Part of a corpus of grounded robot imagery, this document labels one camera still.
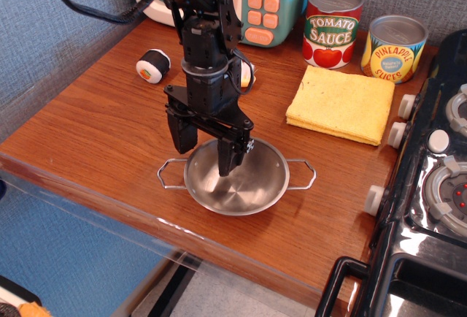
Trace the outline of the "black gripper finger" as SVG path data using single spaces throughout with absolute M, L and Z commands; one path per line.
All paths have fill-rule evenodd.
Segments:
M 221 177 L 229 176 L 231 171 L 243 162 L 245 149 L 243 145 L 230 140 L 217 141 L 218 170 Z
M 188 118 L 182 117 L 170 109 L 166 112 L 169 131 L 178 153 L 183 154 L 194 149 L 198 143 L 197 128 L 190 123 Z

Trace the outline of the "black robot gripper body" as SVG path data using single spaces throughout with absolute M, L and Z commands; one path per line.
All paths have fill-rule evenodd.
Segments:
M 219 140 L 243 145 L 245 153 L 253 149 L 250 138 L 253 122 L 239 108 L 242 62 L 230 61 L 223 68 L 202 69 L 182 62 L 186 85 L 167 85 L 168 109 L 190 120 L 197 130 Z

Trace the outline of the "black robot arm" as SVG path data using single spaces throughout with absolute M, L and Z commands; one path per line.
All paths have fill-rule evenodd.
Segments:
M 243 23 L 234 0 L 163 0 L 183 47 L 184 86 L 167 85 L 167 120 L 179 153 L 193 149 L 198 131 L 217 138 L 219 174 L 225 177 L 252 149 L 253 122 L 241 111 L 242 64 L 237 45 Z

